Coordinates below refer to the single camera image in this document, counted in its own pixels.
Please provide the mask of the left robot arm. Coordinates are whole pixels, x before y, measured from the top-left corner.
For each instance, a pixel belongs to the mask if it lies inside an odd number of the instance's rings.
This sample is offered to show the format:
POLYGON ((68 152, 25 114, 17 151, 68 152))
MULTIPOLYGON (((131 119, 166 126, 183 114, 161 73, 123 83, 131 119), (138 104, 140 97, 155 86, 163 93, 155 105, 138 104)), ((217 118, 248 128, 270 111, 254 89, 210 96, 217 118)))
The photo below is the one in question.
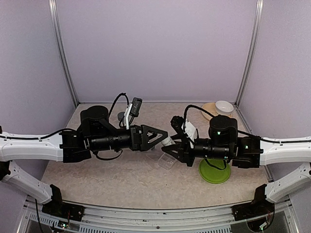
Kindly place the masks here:
POLYGON ((16 160, 47 160, 79 163, 100 151, 122 149, 148 151, 168 137, 166 131, 147 125, 116 128, 109 123, 108 109, 96 105, 80 113, 78 129, 61 129, 49 135, 12 135, 0 133, 0 180, 17 187, 49 206, 58 216, 68 211, 61 191, 20 169, 16 160))

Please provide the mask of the clear plastic pill organizer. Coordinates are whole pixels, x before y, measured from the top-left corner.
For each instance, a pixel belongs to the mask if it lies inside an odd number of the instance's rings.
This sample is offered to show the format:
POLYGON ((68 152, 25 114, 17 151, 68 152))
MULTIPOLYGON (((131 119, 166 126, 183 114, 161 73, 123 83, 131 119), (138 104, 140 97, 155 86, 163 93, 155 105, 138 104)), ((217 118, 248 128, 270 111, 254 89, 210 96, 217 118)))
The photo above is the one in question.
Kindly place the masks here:
POLYGON ((176 163, 176 159, 166 153, 149 153, 146 156, 165 170, 170 170, 176 163))

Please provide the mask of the small white pill bottle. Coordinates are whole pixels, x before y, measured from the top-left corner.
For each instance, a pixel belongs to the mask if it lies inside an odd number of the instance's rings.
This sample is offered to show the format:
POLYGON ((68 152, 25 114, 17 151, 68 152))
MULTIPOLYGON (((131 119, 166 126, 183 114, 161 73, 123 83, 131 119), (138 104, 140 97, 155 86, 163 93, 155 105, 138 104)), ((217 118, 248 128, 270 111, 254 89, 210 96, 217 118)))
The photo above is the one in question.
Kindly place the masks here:
POLYGON ((162 144, 162 146, 170 146, 170 145, 174 145, 175 144, 175 142, 172 140, 172 138, 171 137, 167 137, 167 138, 165 138, 165 139, 163 139, 162 141, 161 141, 161 144, 162 144))

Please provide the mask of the green plate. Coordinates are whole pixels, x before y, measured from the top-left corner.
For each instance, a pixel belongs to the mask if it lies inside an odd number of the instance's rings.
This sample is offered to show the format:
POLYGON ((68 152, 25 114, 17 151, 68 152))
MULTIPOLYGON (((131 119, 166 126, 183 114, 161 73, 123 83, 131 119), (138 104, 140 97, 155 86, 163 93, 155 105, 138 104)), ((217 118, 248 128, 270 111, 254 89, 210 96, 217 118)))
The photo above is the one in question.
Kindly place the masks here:
POLYGON ((209 183, 220 184, 229 179, 231 167, 223 160, 207 159, 206 162, 203 159, 199 164, 199 174, 209 183))

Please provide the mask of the front aluminium rail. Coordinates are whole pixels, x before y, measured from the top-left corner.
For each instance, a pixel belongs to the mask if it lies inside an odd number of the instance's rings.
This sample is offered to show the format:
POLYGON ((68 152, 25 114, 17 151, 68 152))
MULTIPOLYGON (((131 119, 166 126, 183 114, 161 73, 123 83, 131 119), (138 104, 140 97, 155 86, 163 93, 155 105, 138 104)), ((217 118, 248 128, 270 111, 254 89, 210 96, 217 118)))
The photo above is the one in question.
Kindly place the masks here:
MULTIPOLYGON (((297 224, 296 216, 289 198, 283 198, 275 204, 275 214, 270 227, 264 230, 268 232, 289 232, 301 233, 297 224)), ((236 221, 232 211, 232 206, 245 204, 231 203, 226 205, 199 207, 199 208, 177 208, 177 209, 137 209, 118 208, 109 206, 99 206, 92 204, 65 201, 68 204, 83 206, 84 212, 81 221, 70 220, 69 226, 72 229, 61 229, 57 227, 63 218, 51 216, 40 212, 38 205, 41 226, 46 226, 47 230, 54 226, 54 229, 64 231, 64 233, 229 233, 232 232, 233 225, 242 225, 248 231, 248 223, 256 221, 263 216, 236 221)), ((26 233, 32 225, 35 228, 37 215, 35 201, 27 197, 22 208, 19 225, 15 232, 26 233)))

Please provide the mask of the aluminium frame post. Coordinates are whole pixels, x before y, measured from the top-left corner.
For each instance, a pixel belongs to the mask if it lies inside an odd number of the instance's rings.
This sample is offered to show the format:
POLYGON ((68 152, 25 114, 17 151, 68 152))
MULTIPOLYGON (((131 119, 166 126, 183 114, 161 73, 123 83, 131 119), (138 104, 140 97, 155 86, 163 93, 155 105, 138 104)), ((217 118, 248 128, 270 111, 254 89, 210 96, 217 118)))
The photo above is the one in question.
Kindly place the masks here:
POLYGON ((260 29, 263 6, 264 6, 264 0, 257 0, 249 50, 247 53, 246 63, 245 63, 245 67, 243 70, 242 81, 241 81, 239 91, 238 91, 238 94, 235 100, 235 106, 237 108, 239 108, 241 105, 243 95, 245 93, 247 82, 249 79, 249 74, 251 71, 251 66, 252 66, 254 55, 255 55, 255 49, 256 49, 256 44, 257 44, 257 39, 258 39, 258 34, 259 34, 259 29, 260 29))
POLYGON ((57 11, 57 3, 55 0, 49 0, 49 9, 50 9, 50 15, 52 19, 53 30, 54 30, 54 34, 56 38, 58 53, 60 56, 62 69, 65 75, 66 84, 69 90, 69 94, 70 94, 73 106, 77 108, 80 103, 77 97, 77 93, 76 93, 73 80, 70 74, 68 61, 66 58, 65 47, 64 47, 63 39, 61 35, 61 27, 60 27, 60 21, 59 21, 58 11, 57 11))

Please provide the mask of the grey-capped orange pill bottle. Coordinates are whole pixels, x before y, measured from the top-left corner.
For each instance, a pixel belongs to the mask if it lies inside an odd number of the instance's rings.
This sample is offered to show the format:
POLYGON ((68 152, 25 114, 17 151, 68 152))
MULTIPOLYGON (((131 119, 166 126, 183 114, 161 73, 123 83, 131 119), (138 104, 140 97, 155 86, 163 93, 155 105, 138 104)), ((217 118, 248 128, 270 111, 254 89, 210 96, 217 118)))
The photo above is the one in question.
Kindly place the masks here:
POLYGON ((118 121, 119 121, 119 127, 120 128, 126 127, 126 114, 125 114, 125 112, 119 112, 118 113, 118 121))

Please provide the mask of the right aluminium frame post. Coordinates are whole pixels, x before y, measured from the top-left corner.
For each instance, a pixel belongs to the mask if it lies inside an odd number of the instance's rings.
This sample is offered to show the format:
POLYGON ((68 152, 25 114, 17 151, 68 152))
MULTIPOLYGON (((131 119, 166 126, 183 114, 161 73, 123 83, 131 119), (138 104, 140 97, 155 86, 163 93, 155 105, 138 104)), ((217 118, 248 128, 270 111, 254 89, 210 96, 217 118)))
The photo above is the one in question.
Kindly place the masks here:
POLYGON ((235 106, 237 108, 239 108, 241 105, 243 95, 245 93, 247 82, 249 79, 249 74, 251 71, 251 66, 252 66, 254 55, 255 55, 255 49, 256 49, 256 44, 257 44, 257 39, 258 39, 258 34, 259 34, 259 29, 260 29, 263 6, 264 6, 264 0, 257 0, 249 50, 247 53, 246 63, 245 63, 245 67, 243 70, 242 81, 241 81, 239 91, 238 91, 238 94, 235 100, 235 106))

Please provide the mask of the white ceramic bowl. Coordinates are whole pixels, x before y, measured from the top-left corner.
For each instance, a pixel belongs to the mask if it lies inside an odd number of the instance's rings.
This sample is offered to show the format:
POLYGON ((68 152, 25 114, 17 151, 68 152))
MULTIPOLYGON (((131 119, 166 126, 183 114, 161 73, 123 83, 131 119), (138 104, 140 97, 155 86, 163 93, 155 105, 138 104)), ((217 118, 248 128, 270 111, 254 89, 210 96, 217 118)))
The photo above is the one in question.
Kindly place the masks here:
POLYGON ((227 101, 219 100, 215 102, 215 110, 219 115, 230 117, 234 111, 234 106, 227 101))

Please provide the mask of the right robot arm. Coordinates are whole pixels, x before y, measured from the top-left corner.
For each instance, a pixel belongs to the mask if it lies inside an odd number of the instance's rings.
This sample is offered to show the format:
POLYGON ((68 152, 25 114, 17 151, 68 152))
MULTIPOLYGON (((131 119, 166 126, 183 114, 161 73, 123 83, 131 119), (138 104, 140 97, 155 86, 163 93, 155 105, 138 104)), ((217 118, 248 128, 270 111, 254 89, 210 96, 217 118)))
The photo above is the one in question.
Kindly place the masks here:
POLYGON ((302 164, 286 176, 255 190, 248 210, 258 216, 269 203, 276 203, 284 196, 302 188, 311 181, 311 139, 270 139, 244 134, 238 135, 237 120, 218 115, 209 121, 208 138, 199 138, 197 130, 186 119, 174 116, 171 126, 176 131, 177 141, 162 147, 162 151, 178 161, 192 166, 196 157, 230 162, 238 168, 258 168, 270 164, 302 164))

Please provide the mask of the beige wooden plate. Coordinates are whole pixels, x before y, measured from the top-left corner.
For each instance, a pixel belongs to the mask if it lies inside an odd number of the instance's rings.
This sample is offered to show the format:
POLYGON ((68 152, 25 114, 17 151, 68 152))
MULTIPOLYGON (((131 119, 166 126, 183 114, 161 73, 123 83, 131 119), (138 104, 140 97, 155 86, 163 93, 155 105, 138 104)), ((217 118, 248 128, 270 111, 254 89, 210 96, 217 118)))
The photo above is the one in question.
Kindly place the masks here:
POLYGON ((217 114, 216 110, 215 110, 215 102, 209 102, 209 103, 205 103, 202 106, 202 109, 206 110, 207 112, 211 113, 213 116, 218 116, 219 114, 217 114))

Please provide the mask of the left aluminium frame post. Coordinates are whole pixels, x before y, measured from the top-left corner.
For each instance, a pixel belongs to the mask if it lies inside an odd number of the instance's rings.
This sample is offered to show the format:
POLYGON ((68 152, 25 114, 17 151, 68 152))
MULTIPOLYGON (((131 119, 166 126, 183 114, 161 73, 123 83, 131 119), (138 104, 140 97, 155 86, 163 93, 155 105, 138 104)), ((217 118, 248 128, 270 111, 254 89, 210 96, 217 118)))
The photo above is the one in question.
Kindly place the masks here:
POLYGON ((66 58, 65 47, 64 47, 63 39, 61 35, 61 27, 60 27, 60 21, 59 21, 58 11, 57 11, 57 3, 55 0, 49 0, 49 9, 50 9, 50 15, 52 19, 53 30, 54 30, 54 34, 56 38, 58 53, 60 56, 62 69, 65 75, 66 84, 69 90, 69 94, 70 94, 73 106, 77 108, 80 103, 77 97, 77 93, 76 93, 73 80, 70 74, 68 61, 66 58))

